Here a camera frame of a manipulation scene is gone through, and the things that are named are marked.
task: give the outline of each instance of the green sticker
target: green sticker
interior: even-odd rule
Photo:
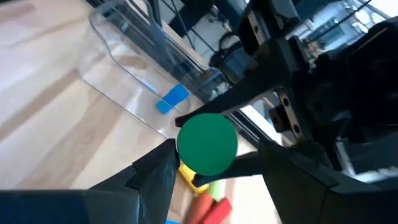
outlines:
[[[226,170],[238,150],[232,124],[219,114],[200,114],[189,119],[177,138],[181,160],[201,175],[216,175]]]

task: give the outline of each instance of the clear plastic bin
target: clear plastic bin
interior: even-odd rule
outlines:
[[[199,66],[153,20],[146,0],[98,6],[81,46],[77,69],[84,81],[166,137],[174,119],[228,89],[216,68]],[[189,97],[162,114],[156,104],[181,83]]]

